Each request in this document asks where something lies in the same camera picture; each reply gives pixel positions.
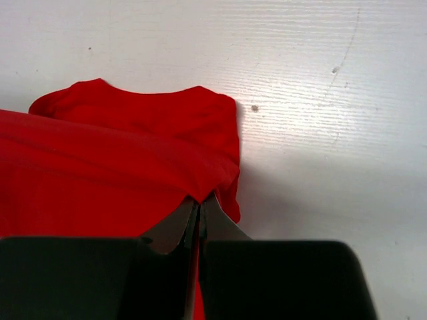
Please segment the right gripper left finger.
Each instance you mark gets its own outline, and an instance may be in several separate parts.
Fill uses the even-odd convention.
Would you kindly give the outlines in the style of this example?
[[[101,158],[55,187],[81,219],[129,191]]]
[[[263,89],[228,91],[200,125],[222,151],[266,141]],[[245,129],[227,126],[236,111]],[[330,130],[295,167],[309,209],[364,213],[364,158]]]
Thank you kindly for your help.
[[[199,205],[139,237],[6,237],[2,319],[191,319]]]

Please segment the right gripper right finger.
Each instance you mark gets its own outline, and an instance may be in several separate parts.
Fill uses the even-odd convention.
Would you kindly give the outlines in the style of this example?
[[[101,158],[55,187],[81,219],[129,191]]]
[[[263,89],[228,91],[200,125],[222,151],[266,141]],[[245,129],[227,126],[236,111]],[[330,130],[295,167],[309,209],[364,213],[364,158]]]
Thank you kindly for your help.
[[[206,319],[375,319],[362,266],[339,241],[249,238],[210,197],[200,208]]]

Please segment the red t shirt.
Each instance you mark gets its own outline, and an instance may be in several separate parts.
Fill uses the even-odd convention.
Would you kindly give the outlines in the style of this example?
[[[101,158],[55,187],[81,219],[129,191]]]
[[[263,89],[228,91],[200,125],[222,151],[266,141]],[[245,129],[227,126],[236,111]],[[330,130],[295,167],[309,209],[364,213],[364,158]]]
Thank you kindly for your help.
[[[236,102],[204,87],[124,91],[102,79],[1,112],[1,235],[138,236],[186,197],[233,221]]]

